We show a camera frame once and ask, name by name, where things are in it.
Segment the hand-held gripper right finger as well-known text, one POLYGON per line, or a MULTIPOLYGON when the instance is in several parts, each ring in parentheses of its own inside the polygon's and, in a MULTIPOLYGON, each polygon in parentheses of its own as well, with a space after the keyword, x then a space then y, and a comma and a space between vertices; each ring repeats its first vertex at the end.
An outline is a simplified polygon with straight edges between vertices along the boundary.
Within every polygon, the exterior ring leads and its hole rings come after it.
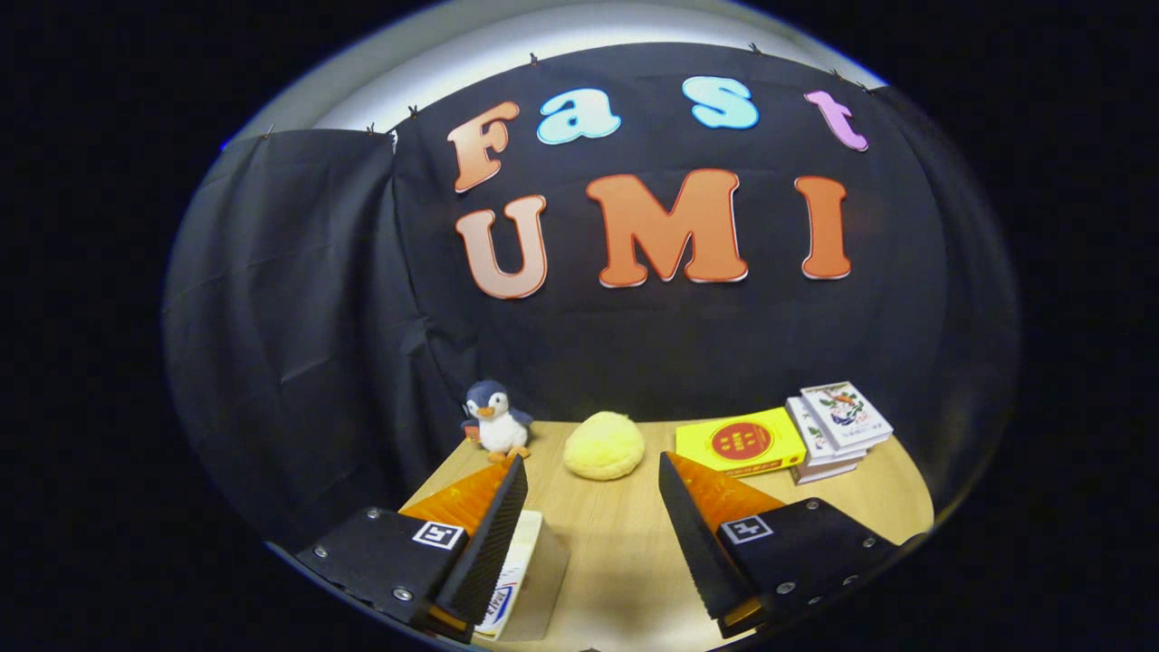
POLYGON ((899 545, 821 498, 786 503, 663 450, 658 490, 724 638, 811 618, 897 561, 899 545))

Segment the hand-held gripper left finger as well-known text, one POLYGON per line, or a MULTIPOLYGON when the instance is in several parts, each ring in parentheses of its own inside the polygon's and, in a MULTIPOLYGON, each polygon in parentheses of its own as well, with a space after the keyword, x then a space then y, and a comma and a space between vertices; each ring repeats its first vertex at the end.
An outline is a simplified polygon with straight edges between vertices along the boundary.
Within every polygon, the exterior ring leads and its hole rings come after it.
POLYGON ((513 455, 407 510, 355 512, 294 561, 389 627, 467 644, 484 622, 526 496, 524 457, 513 455))

